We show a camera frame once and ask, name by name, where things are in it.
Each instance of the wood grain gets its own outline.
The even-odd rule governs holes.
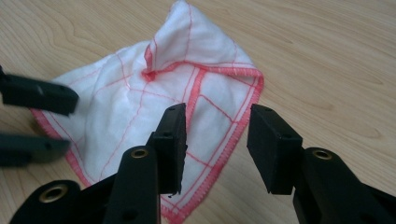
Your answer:
[[[396,195],[396,2],[191,0],[265,74],[260,103],[305,147],[339,154],[358,178]],[[151,39],[172,0],[0,1],[0,64],[52,79]],[[32,115],[0,105],[0,132],[37,134]],[[291,196],[268,195],[243,135],[218,182],[186,223],[296,223]],[[0,169],[0,223],[55,179],[65,160]]]

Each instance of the wooden surface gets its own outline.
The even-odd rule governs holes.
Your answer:
[[[151,39],[172,0],[0,1],[0,64],[50,80]],[[260,103],[303,138],[336,152],[358,178],[396,195],[396,2],[190,1],[265,74]],[[0,132],[38,134],[30,112],[0,105]],[[185,223],[296,223],[291,196],[266,193],[246,133]],[[65,160],[0,169],[0,223],[55,179]]]

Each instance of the screw hole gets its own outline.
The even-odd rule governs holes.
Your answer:
[[[332,159],[332,154],[323,150],[315,150],[313,153],[317,158],[325,161],[329,161]]]
[[[145,149],[137,149],[132,152],[131,156],[135,159],[140,159],[143,157],[146,157],[149,154],[149,152]]]
[[[52,203],[61,199],[67,192],[67,186],[64,184],[53,186],[43,193],[39,197],[39,201],[42,203]]]

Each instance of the fabric fold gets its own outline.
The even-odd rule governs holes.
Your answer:
[[[32,112],[49,135],[71,140],[66,158],[86,186],[115,174],[125,150],[145,145],[165,108],[187,104],[182,191],[162,197],[162,214],[171,223],[181,223],[206,196],[263,87],[246,53],[185,1],[173,4],[150,41],[54,81],[78,93],[75,114]]]

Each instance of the crumpled fabric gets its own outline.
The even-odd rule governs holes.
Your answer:
[[[206,196],[248,125],[263,75],[196,7],[176,1],[150,41],[60,77],[80,97],[70,117],[32,110],[52,137],[70,139],[66,158],[88,187],[117,172],[122,153],[147,143],[165,108],[186,103],[182,191],[162,196],[162,215],[181,223]]]

